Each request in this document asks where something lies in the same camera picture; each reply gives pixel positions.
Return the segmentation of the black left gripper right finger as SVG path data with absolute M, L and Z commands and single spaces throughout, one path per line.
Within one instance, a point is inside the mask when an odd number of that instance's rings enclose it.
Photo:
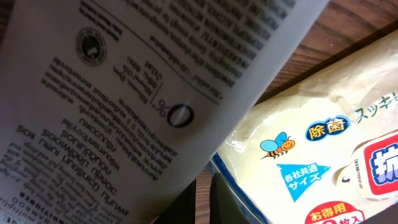
M 214 173 L 211 180 L 210 224 L 250 224 L 219 172 Z

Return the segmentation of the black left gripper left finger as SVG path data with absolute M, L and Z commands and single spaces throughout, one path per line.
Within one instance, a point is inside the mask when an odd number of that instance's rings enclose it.
M 194 180 L 170 206 L 157 217 L 153 224 L 194 224 L 195 199 L 196 181 Z

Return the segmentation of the white bamboo print tube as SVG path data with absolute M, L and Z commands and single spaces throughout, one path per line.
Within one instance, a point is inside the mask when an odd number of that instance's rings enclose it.
M 16 1 L 1 45 L 1 222 L 151 222 L 325 6 Z

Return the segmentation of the yellow snack bag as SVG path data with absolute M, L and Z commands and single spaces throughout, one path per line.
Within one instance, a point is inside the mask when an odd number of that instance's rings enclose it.
M 211 160 L 249 223 L 361 223 L 397 203 L 397 33 L 256 105 Z

